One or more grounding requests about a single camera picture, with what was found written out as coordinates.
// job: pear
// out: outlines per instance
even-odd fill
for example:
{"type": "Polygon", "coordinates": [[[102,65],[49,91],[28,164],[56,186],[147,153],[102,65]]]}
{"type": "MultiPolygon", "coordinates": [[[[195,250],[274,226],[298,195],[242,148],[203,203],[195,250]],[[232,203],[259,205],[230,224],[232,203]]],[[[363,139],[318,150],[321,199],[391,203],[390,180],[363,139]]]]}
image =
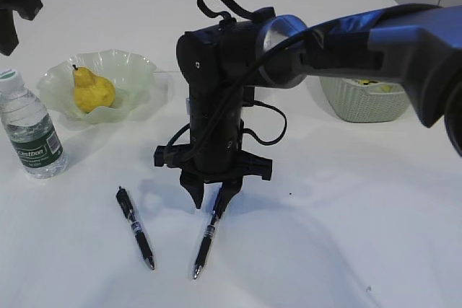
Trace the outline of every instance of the pear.
{"type": "Polygon", "coordinates": [[[73,67],[74,101],[77,107],[87,113],[99,106],[110,107],[116,98],[113,84],[88,68],[73,67]]]}

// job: glass bowl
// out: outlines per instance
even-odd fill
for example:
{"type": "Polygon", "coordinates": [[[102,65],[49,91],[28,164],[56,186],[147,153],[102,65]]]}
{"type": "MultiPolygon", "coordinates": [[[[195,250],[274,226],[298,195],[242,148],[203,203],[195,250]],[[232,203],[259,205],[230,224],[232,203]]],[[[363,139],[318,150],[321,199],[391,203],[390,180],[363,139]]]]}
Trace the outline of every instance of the glass bowl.
{"type": "Polygon", "coordinates": [[[116,123],[150,98],[148,86],[155,70],[156,66],[147,58],[122,50],[77,54],[47,71],[38,83],[39,98],[48,109],[59,111],[70,120],[116,123]],[[99,106],[90,113],[77,107],[72,64],[84,66],[114,84],[116,96],[110,107],[99,106]]]}

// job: plastic bottle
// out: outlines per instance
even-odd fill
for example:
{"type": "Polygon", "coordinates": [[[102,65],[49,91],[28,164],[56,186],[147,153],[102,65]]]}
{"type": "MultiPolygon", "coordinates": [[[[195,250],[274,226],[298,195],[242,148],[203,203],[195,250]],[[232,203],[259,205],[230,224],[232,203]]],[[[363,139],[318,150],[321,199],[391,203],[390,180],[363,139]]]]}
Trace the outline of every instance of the plastic bottle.
{"type": "Polygon", "coordinates": [[[27,172],[49,178],[63,172],[67,156],[45,105],[24,86],[18,71],[0,71],[0,117],[27,172]]]}

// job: woven basket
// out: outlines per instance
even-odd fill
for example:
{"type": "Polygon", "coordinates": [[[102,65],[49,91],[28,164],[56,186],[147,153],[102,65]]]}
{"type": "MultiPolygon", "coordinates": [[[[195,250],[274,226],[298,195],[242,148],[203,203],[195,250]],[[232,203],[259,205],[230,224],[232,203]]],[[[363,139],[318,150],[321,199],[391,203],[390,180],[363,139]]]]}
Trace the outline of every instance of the woven basket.
{"type": "Polygon", "coordinates": [[[358,84],[355,80],[320,77],[321,86],[335,113],[353,123],[389,122],[409,106],[399,84],[358,84]]]}

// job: white table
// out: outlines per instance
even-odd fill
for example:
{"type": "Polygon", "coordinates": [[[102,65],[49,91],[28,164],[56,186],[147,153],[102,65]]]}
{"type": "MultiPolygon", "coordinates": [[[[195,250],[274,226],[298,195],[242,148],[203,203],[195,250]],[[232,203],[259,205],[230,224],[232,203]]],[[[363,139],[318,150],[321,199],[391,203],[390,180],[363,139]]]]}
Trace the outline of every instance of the white table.
{"type": "MultiPolygon", "coordinates": [[[[237,0],[273,5],[308,25],[393,5],[393,0],[237,0]]],[[[214,24],[196,0],[43,0],[21,43],[0,66],[34,88],[75,53],[119,48],[154,61],[169,103],[119,124],[80,128],[51,113],[69,169],[50,180],[24,174],[0,134],[0,307],[458,307],[462,302],[462,160],[444,126],[423,128],[409,110],[392,123],[348,124],[317,78],[258,96],[289,118],[286,138],[245,149],[274,160],[271,182],[247,177],[230,203],[199,280],[191,269],[217,186],[204,206],[178,170],[152,154],[187,121],[187,85],[175,44],[214,24]],[[116,203],[131,192],[154,246],[157,270],[139,256],[116,203]]],[[[277,135],[277,115],[246,110],[246,124],[277,135]]]]}

